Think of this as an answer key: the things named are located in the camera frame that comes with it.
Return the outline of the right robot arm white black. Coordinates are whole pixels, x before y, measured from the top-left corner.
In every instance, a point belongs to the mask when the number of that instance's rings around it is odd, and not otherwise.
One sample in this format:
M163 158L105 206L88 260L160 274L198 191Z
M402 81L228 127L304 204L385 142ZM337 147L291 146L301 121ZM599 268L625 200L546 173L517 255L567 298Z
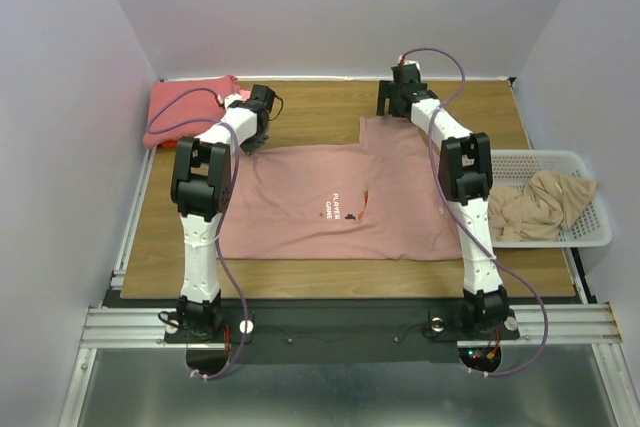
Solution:
M419 64L401 60L392 78L381 80L376 114L409 120L439 149L434 180L444 206L457 225L464 277L460 325L482 337L509 316L507 290L493 250L488 208L493 186L491 146L485 133L474 133L443 108L422 81Z

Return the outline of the dusty pink printed t-shirt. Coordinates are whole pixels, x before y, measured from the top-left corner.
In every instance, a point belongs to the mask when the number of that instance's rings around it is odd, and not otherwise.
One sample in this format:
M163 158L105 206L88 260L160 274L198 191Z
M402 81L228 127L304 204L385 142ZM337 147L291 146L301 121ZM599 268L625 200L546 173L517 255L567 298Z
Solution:
M458 259L455 222L418 127L363 118L348 145L244 156L221 230L228 259Z

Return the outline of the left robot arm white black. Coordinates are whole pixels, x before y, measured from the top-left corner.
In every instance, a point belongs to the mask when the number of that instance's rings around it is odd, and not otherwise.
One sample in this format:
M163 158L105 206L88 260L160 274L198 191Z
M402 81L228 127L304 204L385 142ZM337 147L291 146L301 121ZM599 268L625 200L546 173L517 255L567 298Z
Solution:
M170 195L183 229L184 279L171 327L202 341L222 329L217 247L242 153L249 155L268 138L279 96L256 84L249 98L225 103L221 121L197 137L177 142Z

